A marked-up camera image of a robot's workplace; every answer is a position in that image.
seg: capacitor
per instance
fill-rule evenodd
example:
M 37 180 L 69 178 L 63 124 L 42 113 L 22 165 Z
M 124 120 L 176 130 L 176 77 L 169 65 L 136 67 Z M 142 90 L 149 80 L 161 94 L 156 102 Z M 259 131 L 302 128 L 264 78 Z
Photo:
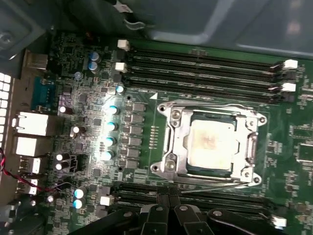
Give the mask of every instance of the capacitor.
M 74 207 L 75 209 L 81 209 L 85 204 L 86 204 L 86 199 L 85 199 L 85 198 L 76 199 L 76 200 L 73 202 L 73 207 Z
M 118 128 L 118 125 L 116 123 L 114 123 L 112 121 L 107 123 L 107 130 L 108 131 L 115 131 L 115 130 L 117 130 L 117 128 Z
M 73 109 L 67 106 L 61 106 L 59 110 L 62 114 L 73 114 Z
M 101 154 L 101 160 L 103 160 L 103 161 L 109 161 L 109 160 L 111 160 L 111 158 L 112 157 L 114 157 L 114 152 L 113 151 L 110 151 L 110 150 L 108 150 L 108 151 L 105 151 L 105 152 L 103 152 L 102 154 Z
M 79 187 L 77 190 L 74 192 L 74 197 L 77 199 L 83 198 L 87 193 L 87 189 L 84 186 Z
M 85 128 L 84 126 L 74 126 L 73 132 L 74 132 L 75 134 L 78 134 L 78 133 L 85 133 L 85 132 L 86 132 L 86 128 Z
M 116 139 L 114 137 L 106 137 L 104 140 L 104 145 L 110 147 L 116 143 Z
M 74 73 L 75 80 L 81 80 L 83 78 L 83 74 L 81 72 Z
M 91 61 L 99 63 L 101 61 L 100 55 L 97 52 L 92 52 L 89 54 L 89 58 Z
M 117 87 L 115 88 L 115 90 L 116 90 L 116 92 L 117 92 L 118 94 L 123 94 L 123 93 L 125 93 L 125 88 L 124 88 L 123 86 L 117 86 Z
M 62 194 L 59 191 L 56 191 L 47 197 L 47 202 L 52 203 L 56 199 L 60 198 L 61 196 L 62 196 Z
M 98 73 L 100 71 L 100 67 L 98 66 L 98 64 L 94 61 L 91 61 L 88 64 L 88 69 L 92 72 L 92 73 Z
M 63 162 L 57 163 L 55 165 L 55 168 L 57 170 L 63 170 L 63 169 L 68 168 L 68 167 L 69 167 L 69 163 L 67 161 L 63 161 Z
M 70 159 L 70 156 L 69 156 L 68 153 L 62 153 L 62 154 L 58 154 L 55 158 L 56 158 L 58 161 L 64 161 L 64 160 Z
M 108 113 L 111 114 L 111 115 L 118 114 L 119 113 L 119 109 L 116 106 L 111 105 L 108 108 Z

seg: screw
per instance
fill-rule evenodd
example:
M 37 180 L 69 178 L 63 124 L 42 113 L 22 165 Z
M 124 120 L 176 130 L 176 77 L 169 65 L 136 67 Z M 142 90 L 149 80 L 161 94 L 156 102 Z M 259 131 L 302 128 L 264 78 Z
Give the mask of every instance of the screw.
M 220 211 L 214 211 L 213 214 L 214 214 L 215 216 L 222 216 L 222 215 L 223 215 L 223 213 L 220 212 Z
M 179 110 L 174 110 L 172 112 L 172 119 L 175 119 L 175 120 L 180 119 L 180 111 Z
M 175 168 L 175 165 L 172 163 L 172 162 L 168 162 L 166 164 L 166 166 L 170 169 L 170 170 L 173 170 Z
M 36 205 L 36 201 L 35 200 L 30 201 L 30 205 L 34 207 Z
M 186 210 L 188 210 L 188 207 L 186 207 L 186 206 L 181 206 L 179 209 L 180 209 L 181 211 L 186 211 Z
M 126 213 L 124 214 L 124 217 L 132 216 L 132 214 L 133 214 L 133 213 L 131 213 L 131 212 L 126 212 Z

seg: surface-mount component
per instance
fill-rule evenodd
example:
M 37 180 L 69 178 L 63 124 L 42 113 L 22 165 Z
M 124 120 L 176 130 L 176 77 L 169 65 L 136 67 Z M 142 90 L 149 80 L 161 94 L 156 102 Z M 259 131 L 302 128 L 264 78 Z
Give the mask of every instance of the surface-mount component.
M 141 115 L 130 115 L 124 117 L 125 122 L 133 122 L 133 123 L 143 123 L 145 118 Z
M 138 161 L 136 160 L 126 160 L 126 168 L 128 169 L 137 169 L 138 168 Z
M 137 158 L 140 155 L 140 150 L 136 148 L 121 149 L 120 154 L 130 158 Z
M 162 161 L 151 165 L 154 174 L 201 185 L 261 182 L 254 163 L 258 128 L 267 122 L 264 115 L 240 104 L 184 100 L 157 109 L 167 118 L 167 131 Z
M 122 138 L 121 143 L 140 146 L 142 143 L 142 140 L 140 138 L 126 137 L 126 138 Z
M 123 132 L 141 135 L 143 132 L 143 128 L 141 126 L 126 126 L 123 128 Z
M 146 105 L 140 104 L 140 103 L 134 103 L 133 105 L 127 105 L 125 107 L 125 110 L 134 111 L 134 112 L 145 112 L 146 111 Z

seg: integrated circuit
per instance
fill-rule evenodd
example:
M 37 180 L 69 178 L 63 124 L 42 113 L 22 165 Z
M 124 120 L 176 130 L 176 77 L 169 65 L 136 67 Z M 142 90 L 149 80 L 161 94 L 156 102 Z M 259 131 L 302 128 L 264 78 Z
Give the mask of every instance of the integrated circuit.
M 93 176 L 100 177 L 101 176 L 101 170 L 100 169 L 93 169 Z
M 87 102 L 87 95 L 86 94 L 80 94 L 79 95 L 79 102 Z
M 94 126 L 101 126 L 101 119 L 95 118 L 93 120 L 93 125 Z

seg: ram slot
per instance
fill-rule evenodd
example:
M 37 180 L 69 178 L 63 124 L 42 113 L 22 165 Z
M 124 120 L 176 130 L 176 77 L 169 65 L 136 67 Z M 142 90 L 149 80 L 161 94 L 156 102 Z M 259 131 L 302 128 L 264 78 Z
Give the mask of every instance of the ram slot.
M 130 78 L 149 78 L 154 80 L 163 80 L 163 81 L 175 81 L 181 83 L 191 83 L 194 85 L 205 85 L 205 86 L 216 86 L 219 88 L 232 88 L 232 89 L 243 89 L 254 92 L 263 92 L 263 93 L 277 93 L 280 91 L 279 86 L 276 86 L 277 89 L 269 90 L 270 88 L 275 87 L 275 84 L 258 84 L 258 83 L 244 83 L 240 81 L 225 81 L 208 77 L 199 77 L 199 76 L 184 76 L 177 74 L 165 74 L 154 71 L 133 71 L 130 74 Z
M 204 63 L 217 66 L 233 67 L 234 69 L 245 69 L 255 71 L 270 71 L 273 64 L 258 63 L 251 61 L 232 60 L 225 58 L 217 58 L 210 56 L 199 56 L 193 54 L 184 54 L 177 52 L 158 51 L 158 50 L 142 50 L 137 49 L 133 51 L 134 57 L 159 58 L 160 60 L 183 60 L 194 63 Z
M 161 83 L 150 82 L 150 81 L 137 81 L 137 80 L 132 80 L 132 79 L 128 79 L 125 82 L 125 86 L 129 88 L 142 88 L 142 89 L 149 89 L 153 91 L 167 91 L 167 92 L 173 92 L 173 93 L 177 93 L 179 91 L 179 93 L 183 93 L 183 94 L 213 96 L 213 97 L 220 97 L 220 98 L 239 99 L 239 100 L 270 103 L 270 104 L 283 101 L 283 97 L 280 95 L 266 94 L 265 96 L 262 96 L 262 95 L 253 95 L 253 94 L 235 94 L 235 93 L 230 93 L 226 91 L 197 88 L 197 87 L 187 87 L 187 86 L 181 86 L 181 85 L 179 86 L 169 85 L 169 84 L 164 84 L 164 83 L 161 84 Z

